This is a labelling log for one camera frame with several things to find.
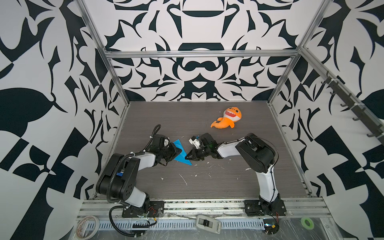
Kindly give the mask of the blue square paper sheet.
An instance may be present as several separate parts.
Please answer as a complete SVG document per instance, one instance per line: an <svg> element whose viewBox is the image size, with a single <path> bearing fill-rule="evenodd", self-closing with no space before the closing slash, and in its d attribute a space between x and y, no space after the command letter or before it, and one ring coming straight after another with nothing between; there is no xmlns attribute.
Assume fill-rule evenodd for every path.
<svg viewBox="0 0 384 240"><path fill-rule="evenodd" d="M180 163L184 163L184 164L191 166L192 163L189 160L186 160L187 153L185 152L180 140L174 141L174 144L178 149L182 150L182 152L175 157L175 160L180 162Z"/></svg>

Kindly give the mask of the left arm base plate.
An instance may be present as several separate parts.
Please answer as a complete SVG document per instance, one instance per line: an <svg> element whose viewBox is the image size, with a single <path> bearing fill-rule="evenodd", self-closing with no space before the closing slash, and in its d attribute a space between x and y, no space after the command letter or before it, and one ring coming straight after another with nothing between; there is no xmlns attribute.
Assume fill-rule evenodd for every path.
<svg viewBox="0 0 384 240"><path fill-rule="evenodd" d="M164 213L164 201L145 201L142 207L125 207L122 213L123 218L138 218L140 216L154 218Z"/></svg>

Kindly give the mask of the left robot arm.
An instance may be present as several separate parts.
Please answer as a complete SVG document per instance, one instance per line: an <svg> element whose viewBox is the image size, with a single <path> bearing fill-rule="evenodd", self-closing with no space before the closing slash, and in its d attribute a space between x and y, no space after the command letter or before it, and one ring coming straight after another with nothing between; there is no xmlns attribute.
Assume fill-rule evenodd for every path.
<svg viewBox="0 0 384 240"><path fill-rule="evenodd" d="M149 194L136 187L138 172L157 165L167 166L182 153L182 150L164 135L159 135L158 124L143 150L126 155L113 154L96 184L96 193L106 196L109 203L147 210Z"/></svg>

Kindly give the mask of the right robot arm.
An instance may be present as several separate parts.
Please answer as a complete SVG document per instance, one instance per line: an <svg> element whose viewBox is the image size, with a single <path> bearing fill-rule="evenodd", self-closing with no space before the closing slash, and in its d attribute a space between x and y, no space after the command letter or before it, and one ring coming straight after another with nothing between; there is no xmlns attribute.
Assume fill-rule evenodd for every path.
<svg viewBox="0 0 384 240"><path fill-rule="evenodd" d="M274 177L277 152L264 139L249 133L238 140L217 143L210 134L205 133L191 137L189 143L193 145L186 156L190 161L203 161L206 157L224 159L241 156L257 173L261 200L271 204L278 198Z"/></svg>

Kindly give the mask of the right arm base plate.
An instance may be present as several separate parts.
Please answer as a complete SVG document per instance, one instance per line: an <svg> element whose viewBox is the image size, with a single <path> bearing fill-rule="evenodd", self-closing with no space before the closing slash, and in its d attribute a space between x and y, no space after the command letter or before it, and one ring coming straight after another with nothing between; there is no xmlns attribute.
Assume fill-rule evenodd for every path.
<svg viewBox="0 0 384 240"><path fill-rule="evenodd" d="M245 213L249 217L254 216L285 216L286 206L284 201L276 198L273 202L260 200L244 200Z"/></svg>

